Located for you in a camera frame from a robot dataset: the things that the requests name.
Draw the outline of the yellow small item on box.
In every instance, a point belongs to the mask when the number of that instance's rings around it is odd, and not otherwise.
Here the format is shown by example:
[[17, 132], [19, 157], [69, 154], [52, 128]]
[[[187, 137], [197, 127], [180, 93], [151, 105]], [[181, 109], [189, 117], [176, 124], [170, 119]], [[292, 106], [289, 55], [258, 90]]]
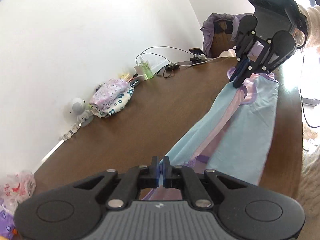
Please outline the yellow small item on box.
[[129, 82], [132, 79], [132, 75], [130, 73], [122, 73], [119, 74], [119, 78]]

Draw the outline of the wooden chair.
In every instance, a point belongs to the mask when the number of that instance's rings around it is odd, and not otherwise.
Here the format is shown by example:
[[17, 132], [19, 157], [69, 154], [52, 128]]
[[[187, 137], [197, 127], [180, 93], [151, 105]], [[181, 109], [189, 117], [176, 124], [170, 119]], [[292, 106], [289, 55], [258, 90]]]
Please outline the wooden chair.
[[218, 57], [223, 51], [233, 48], [232, 33], [232, 21], [214, 22], [214, 37], [210, 49], [212, 57]]

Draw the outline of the black labelled box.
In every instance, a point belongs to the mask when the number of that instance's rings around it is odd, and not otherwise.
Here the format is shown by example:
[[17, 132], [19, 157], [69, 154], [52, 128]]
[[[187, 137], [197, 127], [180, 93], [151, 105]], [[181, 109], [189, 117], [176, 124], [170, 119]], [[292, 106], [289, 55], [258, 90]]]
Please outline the black labelled box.
[[138, 77], [134, 77], [129, 81], [131, 87], [137, 87], [140, 84], [140, 80]]

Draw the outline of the folded white flower-print cloth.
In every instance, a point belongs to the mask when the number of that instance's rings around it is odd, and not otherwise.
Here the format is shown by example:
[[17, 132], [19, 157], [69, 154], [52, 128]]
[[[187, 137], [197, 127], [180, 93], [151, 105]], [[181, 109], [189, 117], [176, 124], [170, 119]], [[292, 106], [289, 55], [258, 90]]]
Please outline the folded white flower-print cloth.
[[122, 111], [125, 106], [131, 101], [134, 91], [135, 88], [129, 86], [129, 88], [125, 90], [125, 92], [120, 94], [120, 96], [116, 98], [116, 101], [105, 110], [99, 110], [97, 107], [94, 107], [88, 103], [89, 108], [91, 109], [92, 113], [99, 118], [106, 118], [108, 116], [115, 115], [116, 113]]

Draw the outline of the phone on stand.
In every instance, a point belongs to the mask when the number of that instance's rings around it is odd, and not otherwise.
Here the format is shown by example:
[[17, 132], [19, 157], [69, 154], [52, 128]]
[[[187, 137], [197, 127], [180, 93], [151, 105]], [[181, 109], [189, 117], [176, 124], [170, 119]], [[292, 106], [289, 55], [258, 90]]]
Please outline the phone on stand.
[[190, 58], [192, 64], [207, 61], [207, 56], [201, 48], [190, 48], [189, 52], [193, 54], [193, 57]]

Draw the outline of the clear plastic bag red print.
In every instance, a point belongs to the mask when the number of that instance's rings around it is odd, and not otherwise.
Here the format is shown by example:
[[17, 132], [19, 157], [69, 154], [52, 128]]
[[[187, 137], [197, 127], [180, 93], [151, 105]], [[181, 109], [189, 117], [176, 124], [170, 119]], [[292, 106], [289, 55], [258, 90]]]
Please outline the clear plastic bag red print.
[[1, 206], [14, 215], [18, 205], [30, 198], [35, 188], [34, 175], [28, 170], [1, 178]]

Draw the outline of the pink blue purple mesh vest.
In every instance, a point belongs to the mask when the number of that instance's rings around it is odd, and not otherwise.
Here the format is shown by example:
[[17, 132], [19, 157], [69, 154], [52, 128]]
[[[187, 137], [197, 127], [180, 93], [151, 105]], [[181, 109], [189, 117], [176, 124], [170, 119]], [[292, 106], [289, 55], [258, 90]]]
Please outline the pink blue purple mesh vest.
[[258, 185], [273, 138], [279, 83], [252, 74], [223, 87], [209, 111], [167, 153], [170, 163], [196, 173], [214, 169]]

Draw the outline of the folded purple floral cloth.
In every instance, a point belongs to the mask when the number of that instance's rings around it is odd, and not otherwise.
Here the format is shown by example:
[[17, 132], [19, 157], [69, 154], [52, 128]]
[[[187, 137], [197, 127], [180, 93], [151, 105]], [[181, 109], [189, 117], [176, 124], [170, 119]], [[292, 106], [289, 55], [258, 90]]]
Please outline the folded purple floral cloth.
[[130, 84], [124, 79], [110, 79], [103, 83], [91, 97], [89, 104], [99, 110], [110, 107], [120, 94], [129, 88]]

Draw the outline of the white round robot speaker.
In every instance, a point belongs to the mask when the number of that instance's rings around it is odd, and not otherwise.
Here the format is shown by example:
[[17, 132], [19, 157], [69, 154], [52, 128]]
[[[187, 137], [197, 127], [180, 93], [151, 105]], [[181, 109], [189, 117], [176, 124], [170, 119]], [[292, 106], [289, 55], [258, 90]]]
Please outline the white round robot speaker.
[[80, 127], [87, 126], [93, 120], [93, 114], [85, 100], [74, 98], [70, 103], [69, 111], [76, 117], [76, 123]]

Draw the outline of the green liquid bottle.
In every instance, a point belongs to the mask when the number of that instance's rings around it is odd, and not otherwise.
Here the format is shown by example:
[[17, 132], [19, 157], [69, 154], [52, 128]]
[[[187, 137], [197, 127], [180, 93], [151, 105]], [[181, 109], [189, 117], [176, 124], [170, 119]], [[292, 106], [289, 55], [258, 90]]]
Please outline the green liquid bottle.
[[153, 78], [153, 73], [151, 71], [150, 64], [148, 61], [142, 60], [141, 61], [141, 68], [143, 69], [144, 74], [146, 75], [147, 79]]

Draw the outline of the purple tissue pack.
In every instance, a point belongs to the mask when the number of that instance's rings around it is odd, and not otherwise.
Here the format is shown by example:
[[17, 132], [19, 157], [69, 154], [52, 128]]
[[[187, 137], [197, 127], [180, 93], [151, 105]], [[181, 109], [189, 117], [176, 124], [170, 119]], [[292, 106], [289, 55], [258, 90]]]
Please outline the purple tissue pack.
[[14, 218], [10, 213], [8, 213], [5, 210], [3, 203], [4, 203], [4, 200], [1, 199], [1, 212], [0, 212], [1, 239], [13, 239], [13, 237], [16, 235]]

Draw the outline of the purple garment on chair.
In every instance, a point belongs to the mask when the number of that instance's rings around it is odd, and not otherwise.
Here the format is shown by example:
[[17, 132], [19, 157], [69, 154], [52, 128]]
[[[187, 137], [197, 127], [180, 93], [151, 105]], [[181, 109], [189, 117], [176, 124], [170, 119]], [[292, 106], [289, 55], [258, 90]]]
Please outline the purple garment on chair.
[[235, 46], [235, 38], [241, 19], [249, 14], [212, 13], [203, 23], [203, 51], [210, 57], [218, 57], [223, 51]]

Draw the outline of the white power strip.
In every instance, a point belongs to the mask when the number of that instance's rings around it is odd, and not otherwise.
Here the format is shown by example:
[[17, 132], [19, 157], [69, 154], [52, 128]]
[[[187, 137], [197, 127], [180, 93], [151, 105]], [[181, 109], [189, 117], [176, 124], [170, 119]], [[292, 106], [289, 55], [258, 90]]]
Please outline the white power strip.
[[146, 81], [158, 74], [168, 63], [169, 62], [167, 60], [162, 60], [158, 63], [151, 64], [148, 60], [146, 60], [143, 63], [139, 63], [137, 66], [134, 66], [134, 69], [137, 73], [138, 80]]

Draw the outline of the white plastic clip row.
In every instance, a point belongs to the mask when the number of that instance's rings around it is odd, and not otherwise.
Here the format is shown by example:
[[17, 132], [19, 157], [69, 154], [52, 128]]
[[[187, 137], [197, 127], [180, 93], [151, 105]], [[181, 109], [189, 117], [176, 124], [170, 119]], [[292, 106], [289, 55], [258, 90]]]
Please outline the white plastic clip row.
[[65, 133], [62, 133], [59, 136], [59, 140], [67, 141], [67, 140], [71, 139], [71, 137], [73, 135], [75, 135], [75, 133], [77, 133], [78, 130], [80, 129], [81, 124], [82, 124], [81, 122], [76, 122], [76, 123], [72, 124], [72, 126], [70, 127], [69, 130], [67, 130]]

